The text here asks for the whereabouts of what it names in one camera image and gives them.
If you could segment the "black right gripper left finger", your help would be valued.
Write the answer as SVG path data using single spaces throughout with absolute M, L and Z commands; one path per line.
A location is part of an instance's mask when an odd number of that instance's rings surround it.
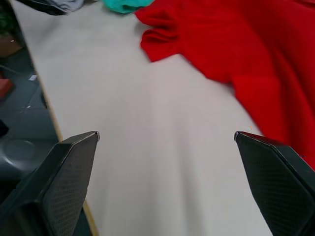
M 91 177 L 99 132 L 56 143 L 35 170 L 0 181 L 2 236 L 71 236 Z

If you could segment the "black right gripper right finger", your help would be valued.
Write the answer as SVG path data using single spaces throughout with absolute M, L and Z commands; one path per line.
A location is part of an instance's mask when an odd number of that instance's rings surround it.
M 274 236 L 315 234 L 315 171 L 290 146 L 234 134 L 255 202 Z

